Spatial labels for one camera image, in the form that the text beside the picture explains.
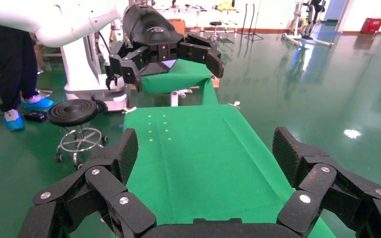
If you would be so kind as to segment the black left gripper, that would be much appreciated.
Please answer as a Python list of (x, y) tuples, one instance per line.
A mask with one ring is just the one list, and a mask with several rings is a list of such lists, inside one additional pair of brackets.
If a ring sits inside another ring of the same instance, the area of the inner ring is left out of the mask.
[(191, 33), (184, 38), (149, 5), (128, 6), (123, 28), (132, 48), (125, 41), (116, 42), (109, 55), (111, 70), (138, 92), (142, 91), (141, 76), (167, 73), (178, 58), (204, 64), (215, 77), (223, 77), (225, 65), (211, 40)]

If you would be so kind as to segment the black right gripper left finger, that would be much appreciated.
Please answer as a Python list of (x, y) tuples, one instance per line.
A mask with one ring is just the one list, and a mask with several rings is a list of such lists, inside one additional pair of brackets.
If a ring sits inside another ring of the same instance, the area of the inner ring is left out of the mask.
[(39, 191), (19, 232), (21, 238), (67, 238), (99, 213), (119, 238), (140, 238), (156, 226), (155, 215), (126, 186), (137, 160), (138, 138), (126, 129), (73, 174)]

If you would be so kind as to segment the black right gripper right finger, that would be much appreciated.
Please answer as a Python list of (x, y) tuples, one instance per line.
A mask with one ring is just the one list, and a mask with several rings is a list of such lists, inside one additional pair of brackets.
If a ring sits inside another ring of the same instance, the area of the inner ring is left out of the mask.
[(277, 224), (306, 238), (327, 210), (356, 237), (381, 238), (381, 185), (343, 168), (320, 147), (298, 141), (285, 127), (275, 129), (272, 153), (295, 189)]

